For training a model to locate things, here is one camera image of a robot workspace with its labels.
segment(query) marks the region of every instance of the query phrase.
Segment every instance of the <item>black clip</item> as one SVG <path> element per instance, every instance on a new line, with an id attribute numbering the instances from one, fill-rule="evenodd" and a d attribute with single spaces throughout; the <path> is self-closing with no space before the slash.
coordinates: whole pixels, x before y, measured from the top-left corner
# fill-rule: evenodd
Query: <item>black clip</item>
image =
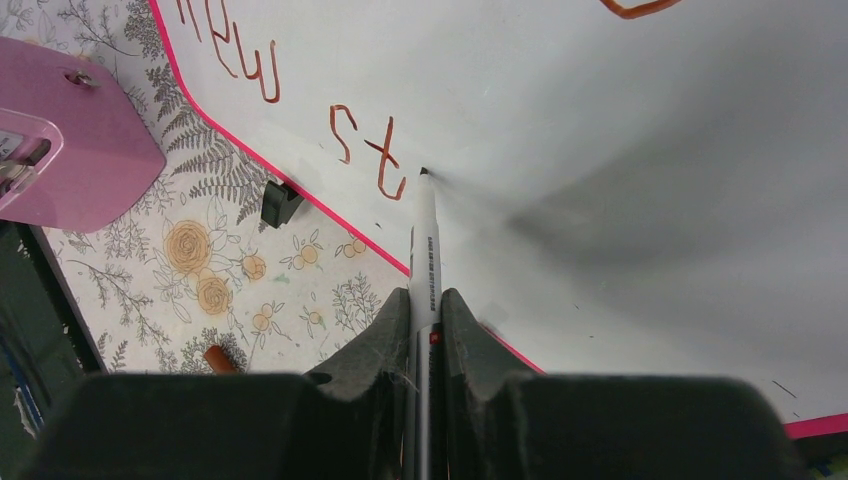
<path id="1" fill-rule="evenodd" d="M 262 221 L 274 228 L 289 223 L 303 197 L 286 184 L 269 181 L 262 196 Z"/>

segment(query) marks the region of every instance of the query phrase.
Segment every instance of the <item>floral wallpaper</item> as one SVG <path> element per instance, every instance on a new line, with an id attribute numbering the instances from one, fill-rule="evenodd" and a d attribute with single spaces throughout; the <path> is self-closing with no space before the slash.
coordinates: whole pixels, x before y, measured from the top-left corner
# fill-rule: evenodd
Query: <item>floral wallpaper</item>
<path id="1" fill-rule="evenodd" d="M 45 229 L 110 371 L 305 371 L 366 328 L 406 278 L 304 203 L 259 219 L 263 167 L 210 128 L 174 80 L 147 0 L 0 0 L 0 35 L 112 72 L 167 157 L 121 218 Z"/>

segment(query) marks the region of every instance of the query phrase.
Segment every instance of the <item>marker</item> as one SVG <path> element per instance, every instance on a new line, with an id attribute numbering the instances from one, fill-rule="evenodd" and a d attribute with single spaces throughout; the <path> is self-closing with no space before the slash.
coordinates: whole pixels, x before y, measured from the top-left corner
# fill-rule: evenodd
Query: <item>marker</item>
<path id="1" fill-rule="evenodd" d="M 403 478 L 447 478 L 444 338 L 439 310 L 442 270 L 436 195 L 426 168 L 418 176 L 409 260 L 408 388 L 403 435 Z"/>

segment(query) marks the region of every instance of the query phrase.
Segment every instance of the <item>pink whiteboard edge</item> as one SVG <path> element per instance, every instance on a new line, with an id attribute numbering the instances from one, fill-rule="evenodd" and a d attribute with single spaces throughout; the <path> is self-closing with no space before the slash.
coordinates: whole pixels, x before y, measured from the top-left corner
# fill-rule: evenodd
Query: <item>pink whiteboard edge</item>
<path id="1" fill-rule="evenodd" d="M 380 248 L 371 239 L 363 235 L 362 232 L 354 228 L 350 223 L 345 221 L 332 209 L 321 203 L 317 198 L 315 198 L 315 196 L 307 192 L 303 187 L 292 182 L 287 175 L 285 175 L 275 166 L 271 165 L 271 163 L 262 158 L 258 153 L 253 151 L 252 148 L 245 145 L 233 134 L 225 130 L 221 125 L 218 124 L 218 122 L 213 120 L 209 115 L 206 114 L 206 112 L 204 112 L 200 108 L 200 105 L 198 105 L 198 103 L 191 96 L 191 93 L 189 93 L 188 88 L 186 88 L 185 83 L 183 82 L 183 78 L 180 75 L 180 69 L 177 65 L 176 56 L 174 55 L 174 50 L 171 47 L 171 40 L 168 37 L 168 31 L 165 29 L 165 22 L 162 20 L 162 13 L 159 11 L 158 0 L 150 0 L 150 8 L 153 12 L 153 18 L 156 20 L 156 26 L 159 28 L 159 33 L 162 36 L 162 43 L 165 47 L 165 54 L 168 55 L 168 61 L 171 63 L 171 69 L 174 71 L 174 78 L 177 81 L 177 85 L 179 85 L 180 90 L 182 90 L 183 95 L 185 95 L 186 99 L 194 108 L 194 110 L 197 111 L 197 113 L 204 120 L 206 120 L 206 122 L 209 123 L 212 128 L 224 135 L 229 141 L 238 145 L 239 148 L 247 152 L 251 157 L 253 157 L 254 160 L 259 162 L 260 165 L 270 170 L 274 175 L 283 180 L 283 182 L 292 187 L 292 189 L 294 189 L 297 193 L 309 200 L 310 203 L 318 207 L 319 210 L 321 210 L 322 212 L 324 212 L 324 214 L 333 219 L 334 222 L 341 225 L 342 228 L 344 228 L 345 230 L 365 242 L 365 244 L 371 247 L 371 249 L 374 250 L 377 255 L 381 256 L 384 260 L 389 262 L 390 265 L 397 268 L 398 271 L 400 271 L 402 274 L 409 276 L 409 268 L 407 268 L 406 265 L 404 265 L 402 262 L 400 262 L 393 256 L 389 255 L 388 252 Z M 503 345 L 504 348 L 506 348 L 510 351 L 510 353 L 518 357 L 518 359 L 524 362 L 528 367 L 532 368 L 538 373 L 545 373 L 544 370 L 539 368 L 538 365 L 531 362 L 527 357 L 522 355 L 521 352 L 513 348 L 510 344 L 506 343 L 506 341 L 500 338 L 493 330 L 491 330 L 482 323 L 480 324 L 480 326 L 482 326 L 495 340 L 498 341 L 498 343 Z M 829 417 L 814 418 L 810 420 L 803 420 L 800 422 L 787 423 L 786 425 L 784 425 L 784 427 L 786 428 L 786 434 L 793 439 L 845 432 L 848 431 L 848 413 L 841 415 L 832 415 Z"/>
<path id="2" fill-rule="evenodd" d="M 490 326 L 486 325 L 486 324 L 485 324 L 485 323 L 483 323 L 483 322 L 478 322 L 478 324 L 479 324 L 481 327 L 483 327 L 483 330 L 485 330 L 485 331 L 486 331 L 486 333 L 488 333 L 489 335 L 491 335 L 491 336 L 492 336 L 492 338 L 494 338 L 495 340 L 497 340 L 497 341 L 498 341 L 498 343 L 500 343 L 500 344 L 501 344 L 501 346 L 503 346 L 505 349 L 509 350 L 509 353 L 511 353 L 511 354 L 513 354 L 513 355 L 515 355 L 515 356 L 516 356 L 516 358 L 518 358 L 519 360 L 521 360 L 522 362 L 524 362 L 524 364 L 525 364 L 525 365 L 527 365 L 528 367 L 532 368 L 532 369 L 533 369 L 536 373 L 545 373 L 545 371 L 544 371 L 544 370 L 542 370 L 541 368 L 539 368 L 539 366 L 538 366 L 538 365 L 536 365 L 535 363 L 531 362 L 529 358 L 527 358 L 527 357 L 525 357 L 524 355 L 522 355 L 522 354 L 521 354 L 521 352 L 519 352 L 518 350 L 516 350 L 515 348 L 513 348 L 513 346 L 512 346 L 512 345 L 510 345 L 510 344 L 506 343 L 506 341 L 504 341 L 504 339 L 502 339 L 502 338 L 500 337 L 500 335 L 498 335 L 498 334 L 497 334 L 497 332 L 495 332 L 495 330 L 494 330 L 494 329 L 492 329 L 492 327 L 490 327 Z"/>
<path id="3" fill-rule="evenodd" d="M 848 432 L 848 413 L 787 423 L 784 428 L 792 439 Z"/>
<path id="4" fill-rule="evenodd" d="M 270 162 L 268 162 L 267 160 L 262 158 L 262 156 L 260 156 L 258 153 L 256 153 L 252 148 L 248 147 L 247 145 L 244 144 L 244 142 L 242 142 L 241 140 L 236 138 L 235 135 L 233 135 L 232 133 L 230 133 L 229 131 L 224 129 L 224 127 L 219 125 L 218 122 L 213 120 L 212 117 L 207 115 L 206 112 L 204 112 L 203 109 L 200 108 L 200 105 L 198 105 L 198 103 L 194 100 L 194 97 L 192 97 L 191 93 L 188 91 L 188 88 L 186 88 L 185 82 L 183 82 L 182 75 L 180 74 L 180 68 L 177 65 L 176 56 L 174 55 L 174 50 L 171 47 L 171 41 L 170 41 L 170 38 L 168 37 L 168 32 L 165 29 L 165 23 L 162 20 L 162 13 L 159 11 L 158 2 L 156 0 L 150 0 L 150 8 L 153 11 L 153 17 L 156 19 L 156 25 L 157 25 L 157 27 L 159 27 L 159 33 L 162 35 L 162 43 L 164 44 L 164 47 L 165 47 L 165 53 L 168 55 L 168 61 L 171 62 L 171 69 L 174 71 L 174 78 L 177 81 L 177 85 L 179 85 L 180 90 L 182 90 L 182 92 L 183 92 L 183 95 L 185 95 L 186 99 L 191 104 L 191 106 L 194 108 L 194 110 L 198 113 L 198 115 L 200 115 L 204 120 L 206 120 L 206 123 L 211 125 L 212 128 L 214 128 L 219 133 L 221 133 L 221 135 L 226 137 L 227 140 L 238 145 L 239 148 L 241 148 L 243 151 L 247 152 L 251 157 L 253 157 L 254 160 L 259 162 L 260 165 L 262 165 L 263 167 L 270 170 L 271 173 L 273 173 L 278 178 L 280 178 L 283 182 L 285 182 L 286 185 L 290 186 L 294 191 L 296 191 L 297 193 L 302 195 L 304 198 L 309 200 L 310 203 L 312 203 L 313 205 L 318 207 L 319 210 L 324 212 L 324 214 L 326 214 L 328 217 L 330 217 L 334 222 L 338 223 L 339 225 L 342 226 L 342 228 L 344 228 L 345 230 L 347 230 L 348 232 L 353 234 L 355 237 L 357 237 L 360 240 L 362 240 L 363 242 L 365 242 L 365 244 L 368 245 L 372 250 L 374 250 L 377 253 L 377 255 L 383 257 L 384 260 L 389 262 L 389 264 L 391 264 L 393 267 L 397 268 L 402 274 L 409 276 L 409 268 L 407 268 L 406 265 L 404 265 L 402 262 L 400 262 L 398 259 L 394 258 L 393 256 L 389 255 L 388 252 L 383 250 L 379 245 L 374 243 L 371 239 L 369 239 L 368 237 L 363 235 L 362 232 L 360 232 L 359 230 L 354 228 L 353 225 L 351 225 L 350 223 L 345 221 L 341 216 L 339 216 L 332 209 L 330 209 L 329 207 L 327 207 L 326 205 L 321 203 L 317 198 L 315 198 L 314 195 L 307 192 L 306 189 L 304 189 L 300 185 L 293 182 L 286 174 L 284 174 L 277 167 L 273 166 Z"/>

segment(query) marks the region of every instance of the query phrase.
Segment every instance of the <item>pink tape dispenser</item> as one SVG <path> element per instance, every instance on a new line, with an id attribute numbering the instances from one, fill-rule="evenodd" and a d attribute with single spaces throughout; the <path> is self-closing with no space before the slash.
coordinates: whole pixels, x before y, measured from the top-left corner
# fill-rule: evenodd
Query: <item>pink tape dispenser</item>
<path id="1" fill-rule="evenodd" d="M 0 219 L 99 230 L 165 157 L 105 68 L 0 38 Z"/>

